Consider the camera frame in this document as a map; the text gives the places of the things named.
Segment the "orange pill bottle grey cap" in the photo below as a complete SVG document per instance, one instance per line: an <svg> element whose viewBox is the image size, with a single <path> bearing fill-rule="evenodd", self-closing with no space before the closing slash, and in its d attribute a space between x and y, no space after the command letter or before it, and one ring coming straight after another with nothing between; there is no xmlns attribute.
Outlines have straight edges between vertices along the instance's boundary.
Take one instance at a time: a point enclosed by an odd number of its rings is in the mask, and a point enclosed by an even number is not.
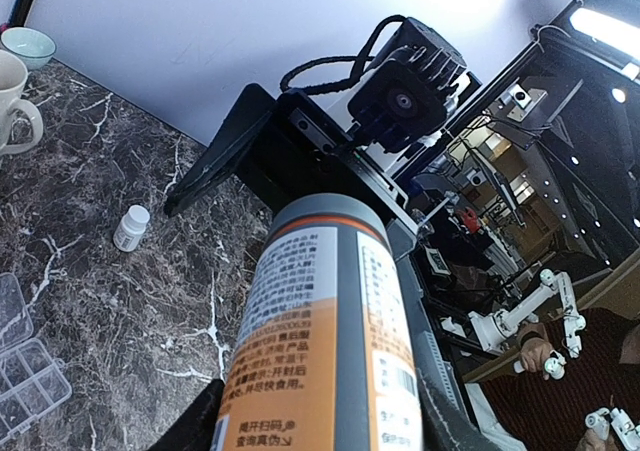
<svg viewBox="0 0 640 451"><path fill-rule="evenodd" d="M215 450L420 450L414 358L387 234L364 203L274 218L221 401Z"/></svg>

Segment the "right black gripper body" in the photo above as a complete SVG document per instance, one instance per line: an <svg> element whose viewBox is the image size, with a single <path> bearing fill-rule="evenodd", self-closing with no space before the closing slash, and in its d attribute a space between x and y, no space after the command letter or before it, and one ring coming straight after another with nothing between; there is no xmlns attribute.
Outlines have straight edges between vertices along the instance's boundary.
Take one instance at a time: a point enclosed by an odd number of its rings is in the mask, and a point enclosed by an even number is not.
<svg viewBox="0 0 640 451"><path fill-rule="evenodd" d="M407 195L372 159L347 149L342 128L306 94L244 90L234 111L253 137L236 175L273 212L306 195L337 193L369 206L384 225L396 221L418 234Z"/></svg>

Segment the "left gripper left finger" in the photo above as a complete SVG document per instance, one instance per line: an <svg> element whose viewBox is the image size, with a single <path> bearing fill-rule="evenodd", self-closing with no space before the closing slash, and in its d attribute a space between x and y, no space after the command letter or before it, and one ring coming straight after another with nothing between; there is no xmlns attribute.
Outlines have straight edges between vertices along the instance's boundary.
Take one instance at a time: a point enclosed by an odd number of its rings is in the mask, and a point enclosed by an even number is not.
<svg viewBox="0 0 640 451"><path fill-rule="evenodd" d="M211 447L224 381L213 379L149 451L207 451Z"/></svg>

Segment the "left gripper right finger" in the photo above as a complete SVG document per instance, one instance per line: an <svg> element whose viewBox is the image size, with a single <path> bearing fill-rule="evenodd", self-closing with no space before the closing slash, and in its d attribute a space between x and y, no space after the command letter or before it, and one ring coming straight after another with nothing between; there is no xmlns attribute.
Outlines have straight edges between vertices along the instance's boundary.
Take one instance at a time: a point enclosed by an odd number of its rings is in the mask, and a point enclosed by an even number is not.
<svg viewBox="0 0 640 451"><path fill-rule="evenodd" d="M421 370L417 370L417 388L424 450L524 450L521 443L488 439Z"/></svg>

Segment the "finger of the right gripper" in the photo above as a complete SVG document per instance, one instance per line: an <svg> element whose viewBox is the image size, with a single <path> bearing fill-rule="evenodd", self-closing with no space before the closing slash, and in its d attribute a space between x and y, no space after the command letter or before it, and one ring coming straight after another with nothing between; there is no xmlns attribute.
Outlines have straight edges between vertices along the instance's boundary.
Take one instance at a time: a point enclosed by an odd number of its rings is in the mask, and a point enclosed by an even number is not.
<svg viewBox="0 0 640 451"><path fill-rule="evenodd" d="M236 171L271 118L275 103L259 84L244 87L208 148L167 196L167 216L182 213Z"/></svg>

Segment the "clear plastic pill organizer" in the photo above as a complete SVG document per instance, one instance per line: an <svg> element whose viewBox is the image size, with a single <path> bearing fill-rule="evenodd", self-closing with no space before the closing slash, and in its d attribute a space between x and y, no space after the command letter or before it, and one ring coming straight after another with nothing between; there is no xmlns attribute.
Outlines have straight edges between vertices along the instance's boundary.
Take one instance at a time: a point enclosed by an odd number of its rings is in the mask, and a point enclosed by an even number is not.
<svg viewBox="0 0 640 451"><path fill-rule="evenodd" d="M1 443L17 438L72 395L63 362L33 336L14 274L1 275Z"/></svg>

